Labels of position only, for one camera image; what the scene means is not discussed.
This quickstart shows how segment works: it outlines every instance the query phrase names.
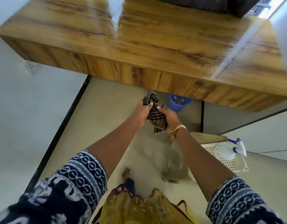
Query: gold bangle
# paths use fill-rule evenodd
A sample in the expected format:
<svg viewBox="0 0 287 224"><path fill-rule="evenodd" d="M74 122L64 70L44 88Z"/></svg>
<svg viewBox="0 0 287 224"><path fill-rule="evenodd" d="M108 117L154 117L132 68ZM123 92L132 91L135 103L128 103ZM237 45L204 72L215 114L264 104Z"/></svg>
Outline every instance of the gold bangle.
<svg viewBox="0 0 287 224"><path fill-rule="evenodd" d="M185 127L184 125L178 125L178 126L170 133L170 134L171 134L171 138L175 138L177 132L178 132L179 129L181 129L181 128L185 128L185 129L186 129L186 127Z"/></svg>

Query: spray bottle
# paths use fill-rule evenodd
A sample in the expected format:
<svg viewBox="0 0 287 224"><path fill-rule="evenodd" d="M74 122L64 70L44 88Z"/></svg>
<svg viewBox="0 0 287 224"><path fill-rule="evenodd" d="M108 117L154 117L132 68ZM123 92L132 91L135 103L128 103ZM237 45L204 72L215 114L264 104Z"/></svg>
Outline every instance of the spray bottle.
<svg viewBox="0 0 287 224"><path fill-rule="evenodd" d="M214 152L217 159L223 160L233 160L237 153L241 153L246 157L246 150L240 138L237 138L236 141L229 139L228 142L219 143Z"/></svg>

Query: plastic tray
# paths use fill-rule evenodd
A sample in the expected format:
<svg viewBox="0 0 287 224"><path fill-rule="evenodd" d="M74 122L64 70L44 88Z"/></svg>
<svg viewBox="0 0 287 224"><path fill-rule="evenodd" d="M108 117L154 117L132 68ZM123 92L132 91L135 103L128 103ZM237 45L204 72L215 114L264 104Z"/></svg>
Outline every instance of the plastic tray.
<svg viewBox="0 0 287 224"><path fill-rule="evenodd" d="M204 147L204 149L206 149L213 156L215 156L214 150L215 150L215 147L219 144L220 144L220 142L210 143L210 144L202 144L201 146ZM232 172L248 171L248 167L247 167L246 162L244 160L244 157L241 153L236 154L235 158L233 160L221 160L221 159L219 159L219 161L222 162L226 167L228 167Z"/></svg>

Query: patterned sleeve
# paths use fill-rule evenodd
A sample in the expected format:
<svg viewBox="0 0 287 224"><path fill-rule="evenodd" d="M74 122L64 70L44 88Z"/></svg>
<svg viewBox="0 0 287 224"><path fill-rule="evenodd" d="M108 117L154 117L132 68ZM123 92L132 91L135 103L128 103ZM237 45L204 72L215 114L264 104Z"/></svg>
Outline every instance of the patterned sleeve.
<svg viewBox="0 0 287 224"><path fill-rule="evenodd" d="M237 176L227 180L209 201L206 215L213 224L285 223L245 181Z"/></svg>
<svg viewBox="0 0 287 224"><path fill-rule="evenodd" d="M50 178L39 182L33 192L0 213L4 223L88 223L106 192L107 177L101 163L82 151Z"/></svg>

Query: woman's right hand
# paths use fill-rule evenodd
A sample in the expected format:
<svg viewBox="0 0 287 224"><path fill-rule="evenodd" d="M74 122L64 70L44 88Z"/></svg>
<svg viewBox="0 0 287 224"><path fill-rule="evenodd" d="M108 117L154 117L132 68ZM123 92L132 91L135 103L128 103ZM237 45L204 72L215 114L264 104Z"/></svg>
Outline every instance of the woman's right hand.
<svg viewBox="0 0 287 224"><path fill-rule="evenodd" d="M157 109L166 116L168 127L166 128L165 131L170 133L173 130L175 130L175 128L177 128L178 125L181 125L181 123L177 117L177 114L173 110L171 110L169 108L165 109L165 108L162 108L160 106L157 106Z"/></svg>

